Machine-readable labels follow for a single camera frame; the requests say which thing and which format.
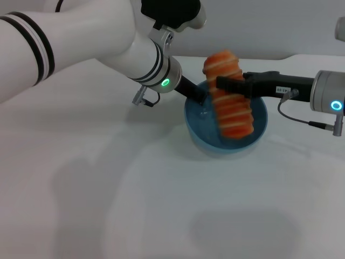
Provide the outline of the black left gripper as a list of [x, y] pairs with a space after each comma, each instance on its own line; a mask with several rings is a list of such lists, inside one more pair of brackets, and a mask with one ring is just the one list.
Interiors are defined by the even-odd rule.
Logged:
[[[237, 80], [227, 77], [216, 78], [216, 88], [224, 90], [227, 93], [240, 94], [245, 98], [251, 99], [251, 83], [246, 80]], [[176, 86], [175, 91], [185, 96], [201, 106], [210, 95], [210, 92], [198, 87], [185, 76], [181, 76], [180, 83]]]

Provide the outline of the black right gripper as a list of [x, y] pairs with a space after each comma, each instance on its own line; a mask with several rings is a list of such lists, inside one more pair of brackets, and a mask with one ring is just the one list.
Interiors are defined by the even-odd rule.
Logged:
[[299, 94], [293, 100], [310, 102], [314, 78], [287, 76], [278, 71], [247, 72], [243, 77], [246, 84], [251, 86], [252, 98], [282, 98], [285, 93], [296, 89]]

